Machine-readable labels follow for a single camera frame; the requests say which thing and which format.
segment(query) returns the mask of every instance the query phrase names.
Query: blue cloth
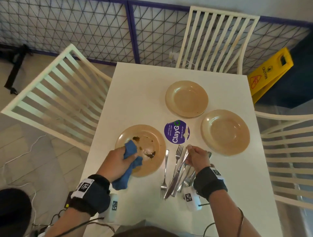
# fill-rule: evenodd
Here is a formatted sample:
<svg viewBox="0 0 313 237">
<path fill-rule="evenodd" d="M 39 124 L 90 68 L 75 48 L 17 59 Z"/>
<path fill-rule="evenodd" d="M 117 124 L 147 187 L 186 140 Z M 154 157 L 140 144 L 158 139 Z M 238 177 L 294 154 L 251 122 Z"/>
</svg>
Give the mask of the blue cloth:
<svg viewBox="0 0 313 237">
<path fill-rule="evenodd" d="M 137 152 L 137 147 L 132 140 L 125 143 L 124 159 L 135 154 L 136 152 Z M 142 157 L 137 156 L 137 158 L 131 163 L 129 168 L 126 170 L 125 174 L 123 174 L 122 177 L 120 177 L 119 179 L 112 182 L 112 187 L 115 190 L 127 189 L 128 180 L 129 180 L 132 170 L 136 168 L 137 166 L 141 166 L 141 165 L 142 165 Z"/>
</svg>

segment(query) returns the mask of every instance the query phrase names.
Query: dirty plate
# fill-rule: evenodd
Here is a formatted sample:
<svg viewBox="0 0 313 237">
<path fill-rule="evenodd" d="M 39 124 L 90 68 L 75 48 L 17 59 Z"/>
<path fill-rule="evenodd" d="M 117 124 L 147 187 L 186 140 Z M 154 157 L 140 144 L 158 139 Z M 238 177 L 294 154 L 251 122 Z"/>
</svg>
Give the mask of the dirty plate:
<svg viewBox="0 0 313 237">
<path fill-rule="evenodd" d="M 138 155 L 143 158 L 142 166 L 133 169 L 132 175 L 144 177 L 155 172 L 163 163 L 166 151 L 162 134 L 149 125 L 134 125 L 122 132 L 115 148 L 124 146 L 129 140 L 134 141 Z"/>
<path fill-rule="evenodd" d="M 213 110 L 205 115 L 201 134 L 211 149 L 226 156 L 243 152 L 250 143 L 246 123 L 237 114 L 224 109 Z"/>
<path fill-rule="evenodd" d="M 202 114 L 208 106 L 208 95 L 195 82 L 178 81 L 166 91 L 165 103 L 168 109 L 183 117 L 195 117 Z"/>
</svg>

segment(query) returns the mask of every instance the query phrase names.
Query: table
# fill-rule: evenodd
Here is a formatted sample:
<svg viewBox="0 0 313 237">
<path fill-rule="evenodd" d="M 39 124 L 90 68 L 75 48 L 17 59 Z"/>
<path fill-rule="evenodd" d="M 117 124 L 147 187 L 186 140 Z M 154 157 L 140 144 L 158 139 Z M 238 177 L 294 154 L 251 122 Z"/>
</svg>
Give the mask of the table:
<svg viewBox="0 0 313 237">
<path fill-rule="evenodd" d="M 190 128 L 190 138 L 184 147 L 192 144 L 209 150 L 200 134 L 204 114 L 182 119 L 165 105 L 167 88 L 180 80 L 194 81 L 206 90 L 209 97 L 206 112 L 227 109 L 246 122 L 251 136 L 248 148 L 231 157 L 213 152 L 211 162 L 226 179 L 229 195 L 257 231 L 266 237 L 282 236 L 249 85 L 243 75 L 117 63 L 82 179 L 96 173 L 108 152 L 114 149 L 118 136 L 136 124 L 153 126 L 164 134 L 165 124 L 181 119 Z M 166 177 L 169 185 L 177 145 L 164 139 L 170 150 Z M 156 172 L 144 178 L 131 177 L 126 190 L 112 190 L 119 195 L 116 223 L 133 225 L 146 219 L 164 229 L 203 235 L 205 227 L 213 222 L 209 205 L 190 212 L 181 195 L 161 200 L 164 165 L 165 160 Z M 210 227 L 206 235 L 218 236 L 216 228 Z"/>
</svg>

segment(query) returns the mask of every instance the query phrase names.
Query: yellow wet floor sign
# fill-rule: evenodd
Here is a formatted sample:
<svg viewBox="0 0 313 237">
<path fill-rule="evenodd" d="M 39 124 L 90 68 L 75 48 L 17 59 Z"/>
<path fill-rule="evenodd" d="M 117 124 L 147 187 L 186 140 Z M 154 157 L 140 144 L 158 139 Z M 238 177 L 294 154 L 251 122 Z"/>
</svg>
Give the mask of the yellow wet floor sign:
<svg viewBox="0 0 313 237">
<path fill-rule="evenodd" d="M 283 48 L 250 73 L 248 81 L 253 103 L 255 104 L 292 66 L 291 55 L 287 48 Z"/>
</svg>

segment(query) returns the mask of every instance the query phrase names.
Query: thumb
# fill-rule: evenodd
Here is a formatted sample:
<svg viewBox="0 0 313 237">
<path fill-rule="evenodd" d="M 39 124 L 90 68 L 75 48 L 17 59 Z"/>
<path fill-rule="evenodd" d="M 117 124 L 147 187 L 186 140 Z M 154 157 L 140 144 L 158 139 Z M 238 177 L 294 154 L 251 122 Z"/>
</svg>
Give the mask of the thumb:
<svg viewBox="0 0 313 237">
<path fill-rule="evenodd" d="M 127 157 L 125 160 L 123 160 L 124 163 L 126 163 L 128 166 L 131 165 L 131 163 L 137 158 L 138 153 L 135 153 L 129 157 Z"/>
<path fill-rule="evenodd" d="M 192 145 L 188 145 L 187 146 L 187 150 L 189 155 L 193 156 L 194 154 L 196 154 L 196 151 L 194 150 L 194 148 L 192 147 Z"/>
</svg>

